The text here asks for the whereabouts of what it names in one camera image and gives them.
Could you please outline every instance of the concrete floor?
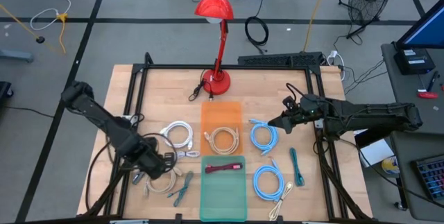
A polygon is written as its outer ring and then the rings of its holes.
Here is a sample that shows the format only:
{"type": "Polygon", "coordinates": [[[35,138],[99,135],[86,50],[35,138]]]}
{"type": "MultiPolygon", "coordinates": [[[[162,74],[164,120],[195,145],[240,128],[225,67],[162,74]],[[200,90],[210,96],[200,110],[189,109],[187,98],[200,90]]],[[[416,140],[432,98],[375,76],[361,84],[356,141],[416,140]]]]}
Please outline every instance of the concrete floor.
{"type": "MultiPolygon", "coordinates": [[[[425,10],[438,0],[419,0],[425,10]]],[[[316,0],[264,0],[259,17],[262,19],[309,19],[316,0]]],[[[24,21],[45,8],[67,6],[65,0],[0,0],[5,7],[24,21]]],[[[114,64],[142,62],[149,51],[155,63],[187,64],[213,62],[219,47],[217,27],[211,24],[186,24],[173,19],[196,19],[191,0],[102,0],[99,11],[94,12],[96,0],[72,0],[69,16],[74,22],[67,24],[64,43],[67,55],[50,52],[44,45],[11,23],[0,12],[0,47],[29,51],[34,54],[31,64],[0,60],[0,80],[13,83],[15,96],[9,105],[31,107],[47,114],[55,114],[60,93],[71,68],[78,66],[76,80],[84,80],[93,88],[96,100],[103,103],[114,64]],[[100,18],[171,19],[145,21],[143,24],[95,23],[88,25],[93,16],[100,18]]],[[[231,1],[236,18],[254,15],[260,0],[231,1]]],[[[380,45],[399,39],[408,29],[408,22],[420,18],[413,0],[389,0],[381,20],[388,25],[368,26],[361,34],[361,46],[349,40],[339,40],[337,46],[345,65],[361,74],[382,59],[380,45]],[[395,25],[401,21],[404,25],[395,25]]],[[[314,25],[308,51],[328,54],[338,35],[347,33],[347,10],[337,0],[322,0],[316,19],[335,19],[331,25],[314,25]]],[[[299,52],[305,41],[307,25],[269,24],[268,53],[299,52]]],[[[61,24],[57,23],[39,32],[47,42],[58,46],[61,24]]],[[[260,35],[253,26],[252,33],[260,35]]],[[[257,50],[246,40],[243,24],[231,24],[225,50],[224,63],[236,64],[240,55],[257,55],[257,50]]],[[[385,71],[384,65],[376,73],[385,71]]],[[[344,85],[351,83],[349,74],[344,85]]],[[[355,103],[388,103],[394,101],[387,75],[358,86],[347,95],[355,103]]],[[[14,222],[24,200],[35,165],[45,142],[52,119],[32,112],[3,110],[0,118],[0,223],[14,222]]],[[[19,220],[36,221],[75,216],[80,199],[96,128],[72,114],[61,116],[53,139],[46,166],[40,178],[28,214],[19,220]]],[[[370,202],[375,218],[397,223],[424,223],[412,219],[409,212],[400,212],[393,203],[399,201],[398,190],[364,171],[370,202]]]]}

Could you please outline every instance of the red object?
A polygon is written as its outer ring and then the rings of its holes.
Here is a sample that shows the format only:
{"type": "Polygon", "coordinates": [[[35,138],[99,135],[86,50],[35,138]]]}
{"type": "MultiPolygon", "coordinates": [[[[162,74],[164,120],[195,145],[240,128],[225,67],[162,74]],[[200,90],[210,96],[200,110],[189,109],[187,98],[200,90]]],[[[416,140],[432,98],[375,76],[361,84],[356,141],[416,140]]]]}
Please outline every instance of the red object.
{"type": "Polygon", "coordinates": [[[213,173],[216,171],[227,170],[227,169],[237,170],[237,169],[242,169],[243,167],[244,166],[242,165],[241,162],[235,162],[232,164],[226,164],[226,165],[222,165],[222,166],[207,165],[207,166],[205,166],[205,173],[213,173]]]}
{"type": "Polygon", "coordinates": [[[228,0],[201,0],[197,5],[196,15],[222,19],[221,22],[221,44],[219,47],[219,54],[217,56],[216,64],[213,70],[206,71],[203,74],[203,79],[206,83],[203,89],[213,95],[220,95],[228,91],[231,80],[228,72],[221,70],[221,63],[223,57],[223,50],[225,49],[225,42],[227,40],[228,25],[227,19],[233,19],[233,9],[228,0]]]}
{"type": "Polygon", "coordinates": [[[201,0],[195,15],[218,19],[233,19],[233,9],[228,0],[201,0]]]}
{"type": "Polygon", "coordinates": [[[435,92],[418,92],[418,97],[425,99],[435,99],[438,98],[438,93],[435,92]]]}

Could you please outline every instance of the keyboard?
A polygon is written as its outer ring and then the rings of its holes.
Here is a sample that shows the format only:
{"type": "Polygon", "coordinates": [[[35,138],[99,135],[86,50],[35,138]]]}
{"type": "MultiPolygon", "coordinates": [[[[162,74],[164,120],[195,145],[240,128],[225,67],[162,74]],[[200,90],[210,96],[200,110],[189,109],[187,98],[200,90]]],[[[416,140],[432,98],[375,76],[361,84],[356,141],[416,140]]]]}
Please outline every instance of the keyboard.
{"type": "Polygon", "coordinates": [[[444,154],[411,162],[431,200],[444,199],[444,154]]]}
{"type": "Polygon", "coordinates": [[[283,67],[306,67],[308,65],[319,65],[323,59],[320,51],[311,53],[286,53],[271,55],[249,55],[237,59],[240,65],[257,66],[283,66],[283,67]]]}

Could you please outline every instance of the wooden table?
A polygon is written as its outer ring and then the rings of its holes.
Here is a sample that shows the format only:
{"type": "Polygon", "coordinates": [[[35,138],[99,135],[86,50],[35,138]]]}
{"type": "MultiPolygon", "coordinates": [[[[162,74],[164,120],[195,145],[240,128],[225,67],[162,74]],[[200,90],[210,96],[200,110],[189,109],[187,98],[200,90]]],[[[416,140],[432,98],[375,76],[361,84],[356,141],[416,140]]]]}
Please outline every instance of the wooden table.
{"type": "MultiPolygon", "coordinates": [[[[128,83],[132,65],[116,65],[112,73],[108,94],[104,107],[114,115],[120,115],[126,101],[128,83]]],[[[330,98],[344,99],[343,87],[337,67],[321,67],[323,85],[326,96],[330,98]]],[[[172,121],[183,120],[188,122],[194,130],[194,150],[200,147],[200,107],[201,103],[208,100],[207,94],[202,91],[194,101],[189,102],[188,96],[198,84],[201,70],[196,69],[150,69],[144,94],[142,113],[145,120],[139,125],[139,133],[159,132],[160,129],[172,121]]],[[[289,155],[290,147],[294,147],[298,153],[298,164],[305,179],[304,187],[294,187],[283,202],[280,215],[285,221],[328,221],[325,206],[325,197],[321,179],[318,156],[313,152],[312,146],[315,140],[312,123],[299,125],[293,129],[290,135],[279,130],[280,139],[277,146],[266,156],[261,156],[250,141],[250,130],[253,124],[251,118],[268,121],[277,117],[284,106],[282,99],[290,95],[285,83],[291,83],[302,92],[307,92],[307,83],[303,71],[267,71],[267,70],[229,70],[232,84],[227,93],[216,96],[216,101],[238,101],[242,105],[242,122],[244,156],[246,158],[247,172],[247,203],[248,220],[268,220],[268,213],[274,207],[274,203],[259,198],[254,189],[252,178],[254,172],[264,164],[271,164],[273,158],[280,167],[286,182],[294,182],[293,165],[289,155]]],[[[312,78],[317,92],[315,78],[312,78]]],[[[184,140],[187,131],[175,128],[170,133],[173,142],[184,140]]],[[[266,130],[257,132],[259,142],[269,141],[266,130]]],[[[343,136],[344,139],[354,141],[351,133],[343,136]]],[[[92,157],[105,145],[105,137],[98,131],[92,157]]],[[[160,142],[160,152],[169,152],[169,148],[163,141],[160,142]]],[[[372,216],[370,203],[366,191],[361,164],[356,149],[351,145],[337,143],[336,153],[341,170],[343,186],[353,197],[355,202],[369,216],[372,216]]],[[[150,219],[174,219],[176,213],[181,213],[183,219],[199,219],[200,207],[200,158],[184,158],[176,165],[184,173],[194,172],[194,178],[179,207],[173,207],[173,198],[166,195],[150,193],[144,196],[145,178],[138,184],[128,187],[124,218],[150,218],[150,219]]],[[[110,179],[112,164],[106,152],[101,154],[92,171],[90,199],[92,204],[103,192],[110,179]]],[[[183,187],[185,177],[179,177],[173,191],[183,187]]],[[[154,186],[165,187],[169,181],[169,175],[163,175],[153,182],[154,186]]],[[[261,189],[265,192],[273,192],[277,189],[278,182],[274,175],[265,173],[259,180],[261,189]]],[[[337,194],[332,188],[332,197],[335,206],[335,215],[340,216],[337,194]]],[[[115,191],[119,195],[120,187],[115,191]]],[[[113,210],[117,208],[114,201],[113,210]]],[[[80,200],[78,213],[85,212],[85,189],[80,200]]]]}

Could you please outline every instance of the blue screen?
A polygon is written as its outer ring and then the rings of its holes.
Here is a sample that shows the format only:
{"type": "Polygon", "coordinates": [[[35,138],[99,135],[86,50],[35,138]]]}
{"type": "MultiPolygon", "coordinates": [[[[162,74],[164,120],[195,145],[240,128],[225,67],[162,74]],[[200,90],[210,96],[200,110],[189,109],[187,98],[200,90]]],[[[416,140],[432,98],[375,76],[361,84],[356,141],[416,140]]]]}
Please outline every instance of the blue screen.
{"type": "Polygon", "coordinates": [[[444,46],[444,7],[408,37],[405,44],[444,46]]]}

